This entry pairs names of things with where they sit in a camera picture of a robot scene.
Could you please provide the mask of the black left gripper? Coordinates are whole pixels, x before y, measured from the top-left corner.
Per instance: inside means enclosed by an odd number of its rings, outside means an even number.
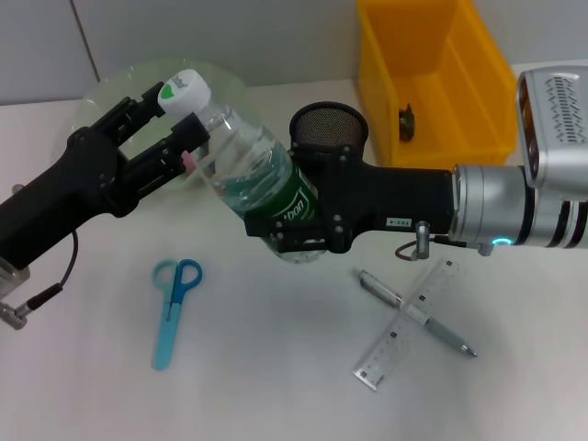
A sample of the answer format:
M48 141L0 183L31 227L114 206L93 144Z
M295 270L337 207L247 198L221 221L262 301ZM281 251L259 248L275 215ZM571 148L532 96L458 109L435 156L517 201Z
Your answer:
M209 141L193 113L128 162L119 151L164 114L158 103L163 86L157 83L140 101L123 98L92 129L77 130L53 166L1 204L2 259L26 267L85 222L103 213L128 215L136 202L186 171L182 154Z

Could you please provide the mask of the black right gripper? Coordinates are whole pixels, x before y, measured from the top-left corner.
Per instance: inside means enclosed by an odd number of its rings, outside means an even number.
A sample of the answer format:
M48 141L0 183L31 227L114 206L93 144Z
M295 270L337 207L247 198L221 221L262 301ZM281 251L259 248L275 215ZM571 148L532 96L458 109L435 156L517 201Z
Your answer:
M246 216L248 236L277 252L346 253L364 232L416 234L420 222L447 234L453 220L453 175L448 170L378 167L346 148L293 142L297 163L326 164L321 178L322 220Z

